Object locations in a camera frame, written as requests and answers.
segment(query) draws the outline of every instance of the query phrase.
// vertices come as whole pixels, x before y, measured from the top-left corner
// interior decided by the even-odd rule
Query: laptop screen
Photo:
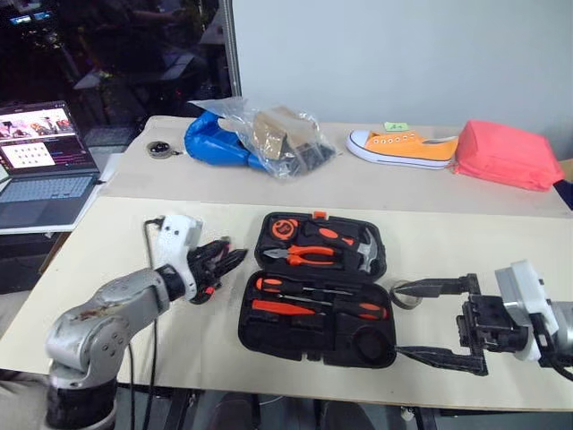
[[[9,175],[96,168],[63,101],[1,109],[0,164]]]

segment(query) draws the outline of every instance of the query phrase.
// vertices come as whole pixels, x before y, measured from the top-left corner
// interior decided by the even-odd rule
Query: white wall
[[[572,3],[235,0],[243,95],[321,121],[496,121],[570,158]]]

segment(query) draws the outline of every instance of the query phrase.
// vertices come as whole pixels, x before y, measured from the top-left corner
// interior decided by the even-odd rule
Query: sticky note
[[[387,132],[405,132],[410,129],[406,123],[384,123],[384,128]]]

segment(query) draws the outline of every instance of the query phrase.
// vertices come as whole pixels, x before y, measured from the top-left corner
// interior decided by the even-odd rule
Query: window
[[[197,115],[231,95],[224,24],[218,0],[0,0],[0,105],[63,99],[83,135]]]

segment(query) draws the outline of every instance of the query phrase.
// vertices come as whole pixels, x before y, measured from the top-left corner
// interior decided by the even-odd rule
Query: orange-handled pliers
[[[286,258],[286,261],[293,265],[298,266],[300,264],[310,264],[316,266],[328,266],[330,269],[338,268],[341,266],[340,263],[328,260],[307,260],[303,258],[302,255],[315,254],[315,255],[327,255],[334,256],[337,251],[334,248],[329,248],[327,246],[297,246],[292,245],[288,249],[275,248],[265,251],[263,254],[270,258]]]

